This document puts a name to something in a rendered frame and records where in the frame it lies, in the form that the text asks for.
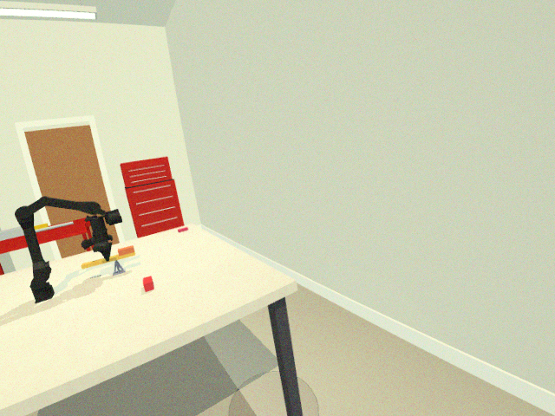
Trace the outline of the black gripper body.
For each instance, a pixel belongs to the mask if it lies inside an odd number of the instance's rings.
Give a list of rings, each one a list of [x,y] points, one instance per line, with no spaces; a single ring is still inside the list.
[[[108,240],[113,241],[113,236],[108,234],[108,229],[92,230],[97,244],[94,245],[93,252],[109,249]]]

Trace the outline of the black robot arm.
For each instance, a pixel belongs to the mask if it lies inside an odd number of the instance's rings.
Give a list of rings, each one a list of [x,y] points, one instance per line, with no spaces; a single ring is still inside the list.
[[[42,258],[42,252],[37,241],[36,231],[34,228],[34,212],[41,210],[44,206],[77,210],[94,215],[91,217],[87,215],[85,218],[85,222],[90,221],[92,230],[100,230],[106,227],[103,219],[104,217],[106,223],[109,225],[122,222],[122,217],[118,209],[106,212],[102,210],[100,204],[95,201],[75,202],[42,196],[33,204],[19,207],[15,211],[15,216],[19,225],[23,229],[23,234],[31,256],[33,278],[29,287],[32,289],[33,297],[35,297],[36,300],[35,303],[52,299],[55,294],[52,285],[49,285],[49,282],[46,283],[46,281],[49,280],[52,269],[49,267],[49,261],[45,262]],[[97,214],[101,216],[97,217]]]

